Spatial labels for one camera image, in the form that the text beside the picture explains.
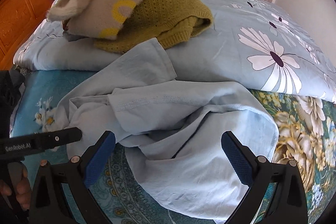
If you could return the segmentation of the person's left hand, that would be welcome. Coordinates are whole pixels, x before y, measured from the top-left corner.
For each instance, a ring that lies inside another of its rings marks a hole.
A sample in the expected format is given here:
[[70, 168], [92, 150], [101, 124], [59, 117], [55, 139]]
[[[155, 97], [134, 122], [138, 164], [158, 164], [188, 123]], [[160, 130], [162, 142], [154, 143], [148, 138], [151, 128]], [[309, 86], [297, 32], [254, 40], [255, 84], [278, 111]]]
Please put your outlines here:
[[11, 162], [6, 165], [9, 171], [10, 182], [13, 184], [17, 201], [23, 211], [30, 208], [32, 190], [27, 178], [26, 167], [19, 162]]

